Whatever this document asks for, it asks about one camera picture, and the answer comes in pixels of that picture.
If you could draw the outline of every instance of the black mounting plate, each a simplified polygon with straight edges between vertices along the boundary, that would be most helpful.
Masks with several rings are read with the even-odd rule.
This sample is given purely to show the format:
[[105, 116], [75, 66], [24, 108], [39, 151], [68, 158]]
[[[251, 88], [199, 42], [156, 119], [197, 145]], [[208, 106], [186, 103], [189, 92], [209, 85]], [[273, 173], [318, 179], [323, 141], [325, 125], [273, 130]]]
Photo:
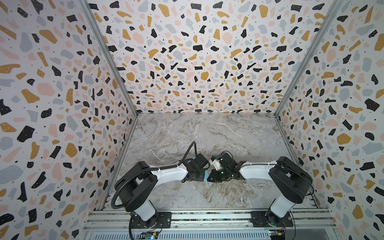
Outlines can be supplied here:
[[[156, 227], [156, 230], [161, 229], [161, 228], [170, 228], [170, 222], [172, 220], [172, 213], [171, 212], [158, 212], [158, 213], [159, 213], [159, 216], [157, 217], [157, 219], [160, 219], [160, 221], [157, 220], [158, 225], [157, 226], [154, 225], [154, 226], [150, 227], [149, 229], [153, 229], [154, 227]], [[146, 228], [146, 227], [144, 227], [145, 222], [143, 220], [141, 220], [139, 215], [131, 216], [131, 217], [133, 218], [132, 229]]]
[[[251, 212], [251, 223], [253, 227], [271, 227], [265, 219], [266, 211], [252, 211]], [[277, 224], [276, 227], [284, 227], [284, 221], [286, 227], [293, 227], [292, 220], [289, 213], [286, 213], [285, 216], [281, 219], [281, 221]]]

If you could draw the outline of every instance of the terrazzo wallpaper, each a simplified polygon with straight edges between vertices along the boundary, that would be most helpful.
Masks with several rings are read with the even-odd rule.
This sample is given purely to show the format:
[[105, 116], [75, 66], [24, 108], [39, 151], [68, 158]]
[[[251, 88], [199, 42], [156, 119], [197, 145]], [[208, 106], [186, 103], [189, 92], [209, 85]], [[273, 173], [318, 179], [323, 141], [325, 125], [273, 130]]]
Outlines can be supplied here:
[[0, 238], [80, 239], [131, 113], [77, 2], [0, 7]]
[[140, 112], [274, 112], [332, 0], [89, 0]]
[[278, 119], [344, 239], [384, 239], [384, 1], [345, 1]]

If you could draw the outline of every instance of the marble floor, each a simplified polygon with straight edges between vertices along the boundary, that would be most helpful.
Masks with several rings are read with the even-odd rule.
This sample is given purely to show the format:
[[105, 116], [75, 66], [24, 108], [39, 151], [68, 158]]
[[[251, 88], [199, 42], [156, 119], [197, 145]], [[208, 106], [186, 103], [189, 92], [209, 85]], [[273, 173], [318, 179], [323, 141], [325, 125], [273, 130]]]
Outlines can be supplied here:
[[[177, 163], [192, 141], [207, 159], [227, 150], [236, 161], [268, 162], [289, 153], [275, 119], [256, 114], [140, 114], [118, 173], [120, 179], [134, 164]], [[110, 199], [105, 204], [110, 208]], [[272, 181], [231, 180], [223, 183], [168, 182], [153, 189], [149, 200], [157, 209], [268, 208], [279, 195]], [[306, 198], [296, 208], [313, 208]]]

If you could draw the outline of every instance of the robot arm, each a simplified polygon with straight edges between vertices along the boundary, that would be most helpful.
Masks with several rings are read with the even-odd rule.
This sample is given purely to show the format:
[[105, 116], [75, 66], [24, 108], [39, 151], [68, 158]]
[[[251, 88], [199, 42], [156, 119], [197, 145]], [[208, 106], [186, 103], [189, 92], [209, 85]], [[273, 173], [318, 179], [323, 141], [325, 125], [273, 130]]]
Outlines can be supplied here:
[[[185, 159], [192, 145], [195, 145], [195, 157]], [[287, 157], [280, 157], [277, 161], [265, 163], [236, 162], [225, 151], [219, 156], [211, 158], [212, 170], [207, 181], [222, 182], [231, 179], [267, 179], [272, 180], [281, 194], [275, 199], [266, 213], [266, 222], [270, 225], [279, 222], [296, 204], [302, 203], [312, 178], [290, 161]], [[146, 227], [151, 227], [157, 220], [157, 211], [147, 199], [152, 189], [160, 184], [178, 180], [203, 181], [205, 171], [210, 167], [209, 161], [196, 152], [193, 142], [182, 160], [178, 164], [168, 166], [148, 166], [144, 161], [138, 162], [115, 184], [116, 193], [112, 198], [111, 207], [124, 207], [127, 212], [135, 212]], [[122, 204], [115, 205], [117, 196]]]

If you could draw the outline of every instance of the metal corner post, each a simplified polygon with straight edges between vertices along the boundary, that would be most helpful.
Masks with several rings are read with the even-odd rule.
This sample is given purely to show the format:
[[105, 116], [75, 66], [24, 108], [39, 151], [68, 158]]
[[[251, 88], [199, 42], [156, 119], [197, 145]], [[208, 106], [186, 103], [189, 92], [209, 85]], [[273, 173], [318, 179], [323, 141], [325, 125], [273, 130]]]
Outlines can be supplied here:
[[319, 47], [321, 40], [323, 39], [325, 33], [328, 31], [329, 27], [331, 26], [331, 23], [335, 19], [335, 17], [337, 15], [339, 9], [341, 8], [341, 5], [343, 2], [344, 2], [344, 0], [334, 0], [333, 1], [331, 7], [328, 10], [328, 13], [326, 15], [325, 20], [321, 24], [319, 32], [317, 33], [315, 39], [313, 40], [311, 46], [309, 47], [308, 52], [304, 56], [304, 59], [303, 59], [301, 65], [299, 66], [295, 75], [293, 76], [292, 82], [289, 84], [288, 89], [285, 91], [283, 99], [280, 101], [280, 104], [275, 111], [275, 117], [279, 116], [280, 113], [282, 112], [286, 102], [289, 99], [289, 96], [291, 95], [291, 93], [295, 89], [295, 86], [299, 82], [299, 80], [300, 80], [301, 76], [303, 75], [308, 63], [311, 61], [312, 56], [314, 55], [317, 48]]
[[117, 178], [118, 178], [118, 174], [119, 174], [119, 172], [120, 172], [121, 165], [122, 165], [123, 160], [124, 160], [124, 157], [125, 157], [125, 155], [126, 155], [126, 153], [127, 153], [129, 144], [131, 143], [131, 139], [132, 139], [132, 136], [133, 136], [133, 132], [134, 132], [134, 130], [135, 130], [135, 128], [136, 128], [136, 124], [137, 124], [137, 121], [138, 121], [138, 120], [139, 120], [139, 119], [136, 118], [136, 119], [134, 120], [134, 122], [132, 123], [132, 125], [131, 125], [131, 129], [130, 129], [130, 131], [129, 131], [127, 140], [125, 141], [123, 151], [121, 152], [121, 155], [120, 155], [120, 157], [119, 157], [119, 162], [118, 162], [117, 168], [116, 168], [116, 170], [114, 170], [114, 174], [113, 174], [113, 176], [112, 176], [112, 178], [111, 178], [111, 184], [110, 184], [109, 187], [108, 187], [108, 191], [107, 191], [107, 196], [106, 196], [106, 198], [108, 198], [108, 195], [111, 194], [112, 191], [113, 191], [113, 187], [114, 187], [115, 182], [116, 182], [116, 180], [117, 180]]
[[276, 122], [277, 127], [279, 128], [279, 132], [280, 132], [281, 136], [283, 137], [284, 144], [287, 147], [287, 150], [288, 150], [288, 153], [289, 153], [289, 155], [290, 155], [290, 157], [292, 159], [292, 162], [294, 162], [297, 166], [301, 167], [301, 165], [299, 163], [299, 159], [296, 157], [295, 152], [293, 151], [293, 148], [292, 148], [291, 144], [288, 141], [288, 138], [284, 134], [284, 130], [283, 130], [282, 124], [280, 123], [280, 121], [277, 118], [275, 118], [275, 122]]
[[109, 50], [107, 48], [106, 43], [104, 42], [103, 35], [100, 32], [100, 29], [96, 23], [95, 18], [93, 17], [91, 8], [89, 7], [87, 0], [77, 0], [77, 2], [80, 5], [81, 10], [83, 11], [84, 17], [87, 20], [89, 24], [89, 28], [93, 32], [94, 37], [96, 38], [96, 41], [100, 47], [100, 50], [102, 54], [104, 55], [107, 64], [111, 68], [113, 77], [116, 79], [116, 82], [118, 83], [119, 88], [121, 89], [122, 95], [125, 99], [125, 101], [128, 104], [128, 107], [134, 117], [134, 119], [137, 118], [137, 111], [135, 107], [133, 106], [133, 103], [131, 101], [131, 97], [129, 96], [127, 89], [124, 86], [124, 83], [122, 82], [121, 76], [117, 70], [117, 67], [115, 65], [115, 62], [112, 59], [112, 56], [109, 54]]

